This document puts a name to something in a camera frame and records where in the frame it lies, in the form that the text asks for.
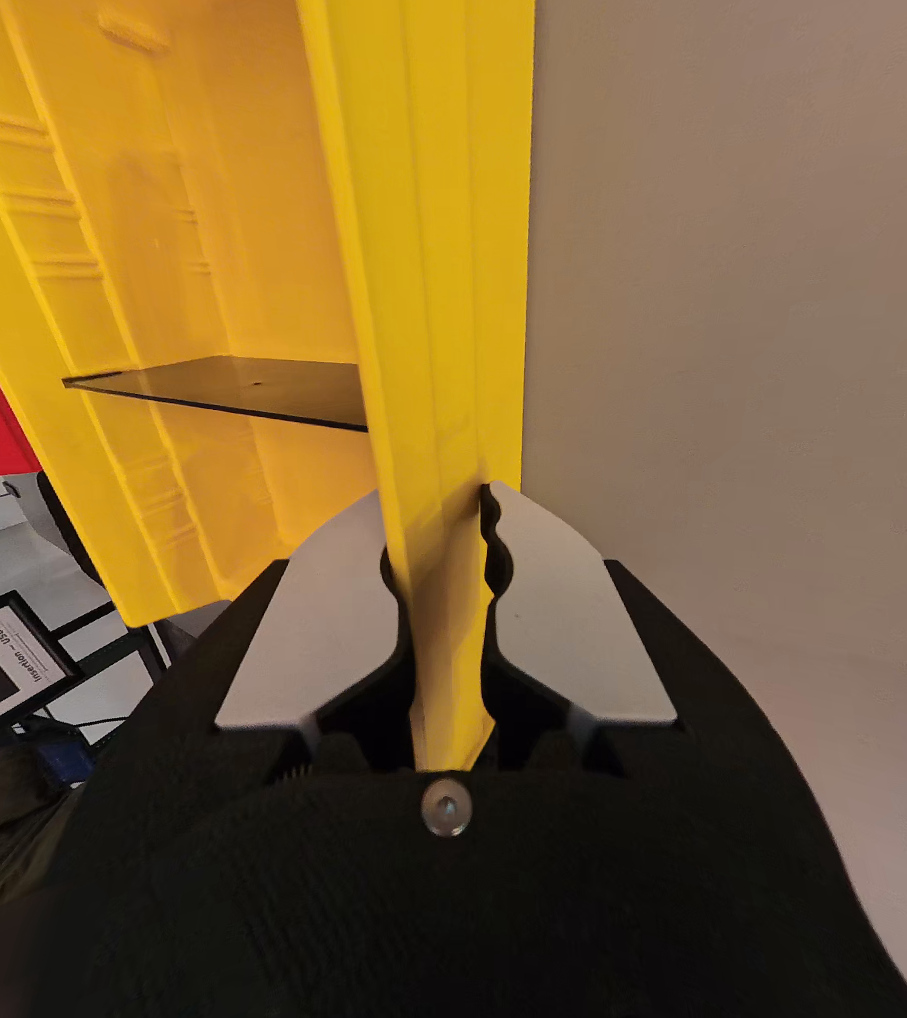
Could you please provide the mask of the black bin divider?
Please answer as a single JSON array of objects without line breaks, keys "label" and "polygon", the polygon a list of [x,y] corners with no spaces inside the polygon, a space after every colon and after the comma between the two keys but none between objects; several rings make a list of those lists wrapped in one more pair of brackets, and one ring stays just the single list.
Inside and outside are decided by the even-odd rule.
[{"label": "black bin divider", "polygon": [[67,389],[293,425],[369,432],[359,369],[214,355],[63,379]]}]

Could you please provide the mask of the framed tag sign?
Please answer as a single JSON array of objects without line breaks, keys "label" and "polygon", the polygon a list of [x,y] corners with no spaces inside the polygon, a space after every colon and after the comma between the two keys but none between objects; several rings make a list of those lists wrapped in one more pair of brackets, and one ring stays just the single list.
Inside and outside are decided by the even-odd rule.
[{"label": "framed tag sign", "polygon": [[86,678],[80,663],[20,593],[0,593],[0,726],[47,705]]}]

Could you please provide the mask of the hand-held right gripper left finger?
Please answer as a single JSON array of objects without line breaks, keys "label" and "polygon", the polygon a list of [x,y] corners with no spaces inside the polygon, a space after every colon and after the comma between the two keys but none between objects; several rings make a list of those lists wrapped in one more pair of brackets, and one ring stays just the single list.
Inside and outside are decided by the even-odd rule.
[{"label": "hand-held right gripper left finger", "polygon": [[303,541],[218,709],[221,730],[409,736],[416,679],[376,490]]}]

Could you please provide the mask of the yellow storage bin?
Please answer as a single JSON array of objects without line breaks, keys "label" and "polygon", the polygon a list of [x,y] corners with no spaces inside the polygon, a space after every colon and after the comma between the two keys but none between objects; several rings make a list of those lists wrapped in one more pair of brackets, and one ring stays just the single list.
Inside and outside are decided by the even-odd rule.
[{"label": "yellow storage bin", "polygon": [[[0,2],[0,385],[123,618],[380,496],[426,770],[470,767],[479,490],[522,477],[534,2]],[[352,363],[369,432],[67,389]]]}]

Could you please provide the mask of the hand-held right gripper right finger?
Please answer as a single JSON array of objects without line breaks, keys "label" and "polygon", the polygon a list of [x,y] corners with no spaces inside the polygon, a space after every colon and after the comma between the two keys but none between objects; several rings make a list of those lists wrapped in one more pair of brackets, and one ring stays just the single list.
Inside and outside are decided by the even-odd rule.
[{"label": "hand-held right gripper right finger", "polygon": [[673,725],[676,706],[596,548],[503,480],[485,495],[487,545],[509,558],[491,603],[498,664],[559,706],[570,732]]}]

